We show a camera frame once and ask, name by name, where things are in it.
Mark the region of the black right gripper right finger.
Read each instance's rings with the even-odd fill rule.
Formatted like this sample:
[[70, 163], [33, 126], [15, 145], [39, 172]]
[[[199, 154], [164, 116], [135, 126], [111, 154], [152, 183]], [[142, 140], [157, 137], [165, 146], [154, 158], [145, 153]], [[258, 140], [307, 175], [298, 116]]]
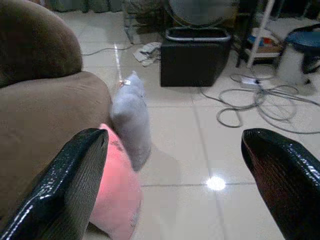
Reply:
[[320, 240], [320, 161], [265, 128], [243, 131], [241, 153], [285, 240]]

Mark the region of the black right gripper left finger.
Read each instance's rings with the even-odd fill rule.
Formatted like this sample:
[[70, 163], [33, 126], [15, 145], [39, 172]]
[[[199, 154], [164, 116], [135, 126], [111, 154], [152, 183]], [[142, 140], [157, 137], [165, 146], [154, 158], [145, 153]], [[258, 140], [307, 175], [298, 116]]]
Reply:
[[109, 135], [88, 128], [73, 136], [31, 184], [0, 227], [0, 240], [82, 240], [98, 195]]

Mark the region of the pink pillow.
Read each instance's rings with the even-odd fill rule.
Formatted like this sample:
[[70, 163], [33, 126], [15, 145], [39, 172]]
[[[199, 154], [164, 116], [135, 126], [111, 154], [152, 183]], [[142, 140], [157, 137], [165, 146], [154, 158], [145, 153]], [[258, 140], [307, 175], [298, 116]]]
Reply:
[[138, 174], [118, 135], [105, 123], [108, 133], [103, 175], [89, 222], [112, 240], [130, 240], [138, 222], [142, 190]]

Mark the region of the brown plush sofa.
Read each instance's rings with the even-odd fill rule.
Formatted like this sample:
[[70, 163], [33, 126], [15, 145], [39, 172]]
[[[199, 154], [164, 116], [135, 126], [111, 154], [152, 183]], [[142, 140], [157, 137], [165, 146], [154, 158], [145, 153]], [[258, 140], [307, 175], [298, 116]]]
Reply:
[[0, 0], [0, 229], [66, 142], [110, 121], [110, 104], [59, 16], [29, 0]]

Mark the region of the grey pillow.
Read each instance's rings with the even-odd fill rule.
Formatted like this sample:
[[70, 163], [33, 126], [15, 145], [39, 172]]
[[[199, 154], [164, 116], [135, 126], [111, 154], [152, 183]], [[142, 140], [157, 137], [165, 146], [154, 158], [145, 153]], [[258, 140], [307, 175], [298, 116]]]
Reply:
[[121, 82], [110, 117], [133, 170], [140, 171], [150, 156], [152, 140], [144, 83], [135, 71]]

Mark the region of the black storage box grey rim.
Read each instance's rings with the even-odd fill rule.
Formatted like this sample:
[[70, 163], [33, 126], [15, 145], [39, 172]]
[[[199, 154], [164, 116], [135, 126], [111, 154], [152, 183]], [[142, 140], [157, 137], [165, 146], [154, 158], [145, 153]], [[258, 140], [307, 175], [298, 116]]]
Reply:
[[231, 43], [224, 28], [168, 28], [160, 46], [160, 86], [211, 87], [227, 65]]

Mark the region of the white shelf rack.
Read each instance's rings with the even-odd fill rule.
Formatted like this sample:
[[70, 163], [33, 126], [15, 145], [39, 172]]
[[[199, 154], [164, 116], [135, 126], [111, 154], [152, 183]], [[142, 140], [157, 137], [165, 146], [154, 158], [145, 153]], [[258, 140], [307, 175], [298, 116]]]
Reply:
[[255, 61], [269, 61], [279, 56], [279, 52], [258, 52], [260, 41], [266, 30], [270, 15], [272, 20], [277, 20], [285, 0], [257, 0], [257, 6], [253, 9], [253, 17], [260, 17], [258, 30], [255, 31], [255, 40], [252, 48], [245, 50], [248, 56], [246, 67], [250, 69]]

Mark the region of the white crumpled cloth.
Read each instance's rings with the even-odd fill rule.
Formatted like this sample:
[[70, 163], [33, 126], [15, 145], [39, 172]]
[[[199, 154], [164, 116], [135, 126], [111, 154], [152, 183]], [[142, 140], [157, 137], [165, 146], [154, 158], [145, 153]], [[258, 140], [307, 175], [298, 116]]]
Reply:
[[133, 56], [143, 67], [148, 67], [161, 59], [161, 46], [161, 42], [147, 43], [133, 52]]

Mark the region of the dark grey curtain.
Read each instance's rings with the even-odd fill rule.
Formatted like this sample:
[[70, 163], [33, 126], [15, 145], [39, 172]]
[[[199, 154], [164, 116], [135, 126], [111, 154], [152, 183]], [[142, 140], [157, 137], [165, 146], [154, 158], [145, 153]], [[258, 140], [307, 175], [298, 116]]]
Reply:
[[122, 10], [122, 0], [49, 0], [49, 4], [56, 12], [116, 13]]

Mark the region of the dark metal frame chair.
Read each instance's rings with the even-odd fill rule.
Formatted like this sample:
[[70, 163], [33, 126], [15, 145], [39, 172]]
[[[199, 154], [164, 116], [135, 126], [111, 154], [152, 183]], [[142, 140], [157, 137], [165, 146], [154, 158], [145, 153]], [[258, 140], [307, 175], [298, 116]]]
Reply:
[[164, 0], [121, 0], [124, 32], [131, 44], [140, 29], [160, 28], [164, 21]]

